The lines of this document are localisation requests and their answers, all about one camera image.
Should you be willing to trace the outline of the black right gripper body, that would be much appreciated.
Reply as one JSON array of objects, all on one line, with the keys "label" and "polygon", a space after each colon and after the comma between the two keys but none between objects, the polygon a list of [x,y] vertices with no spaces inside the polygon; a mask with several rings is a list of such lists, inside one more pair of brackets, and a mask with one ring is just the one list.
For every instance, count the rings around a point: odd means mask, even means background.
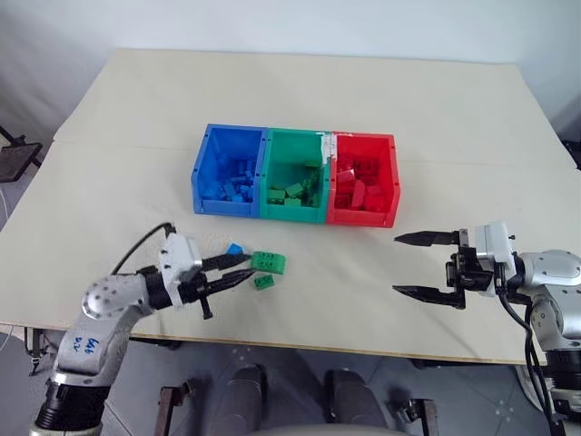
[{"label": "black right gripper body", "polygon": [[493,273],[481,266],[477,250],[469,245],[468,230],[453,232],[452,241],[458,246],[458,251],[446,263],[447,286],[460,296],[465,291],[486,292],[492,282]]}]

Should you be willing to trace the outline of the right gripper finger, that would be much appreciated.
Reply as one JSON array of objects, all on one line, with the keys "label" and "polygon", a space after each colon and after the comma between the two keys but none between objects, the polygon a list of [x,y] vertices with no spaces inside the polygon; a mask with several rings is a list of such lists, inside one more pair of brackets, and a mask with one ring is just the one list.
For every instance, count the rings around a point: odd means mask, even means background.
[{"label": "right gripper finger", "polygon": [[429,247],[432,245],[458,245],[459,231],[436,232],[420,231],[415,233],[404,233],[396,236],[394,241],[407,245]]},{"label": "right gripper finger", "polygon": [[392,289],[420,302],[446,305],[458,310],[466,308],[463,292],[442,292],[438,288],[417,285],[393,285]]}]

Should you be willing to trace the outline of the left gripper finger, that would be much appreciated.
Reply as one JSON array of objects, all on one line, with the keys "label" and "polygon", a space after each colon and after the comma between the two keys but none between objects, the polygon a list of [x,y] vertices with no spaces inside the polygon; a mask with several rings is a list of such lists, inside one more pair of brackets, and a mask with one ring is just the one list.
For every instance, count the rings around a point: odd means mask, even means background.
[{"label": "left gripper finger", "polygon": [[231,267],[237,266],[241,263],[249,261],[251,256],[245,253],[238,254],[220,254],[202,260],[202,270],[204,272],[218,270],[222,271]]},{"label": "left gripper finger", "polygon": [[228,272],[222,278],[208,282],[206,285],[206,292],[223,292],[239,285],[248,280],[255,274],[254,269],[242,269],[234,272]]}]

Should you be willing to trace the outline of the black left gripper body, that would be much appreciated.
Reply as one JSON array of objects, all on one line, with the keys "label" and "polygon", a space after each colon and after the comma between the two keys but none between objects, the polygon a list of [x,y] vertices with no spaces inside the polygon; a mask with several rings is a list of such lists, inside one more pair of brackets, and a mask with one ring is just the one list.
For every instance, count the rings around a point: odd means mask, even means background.
[{"label": "black left gripper body", "polygon": [[213,316],[208,303],[208,280],[203,270],[203,260],[196,261],[179,275],[179,296],[183,304],[197,302],[202,308],[202,318]]}]

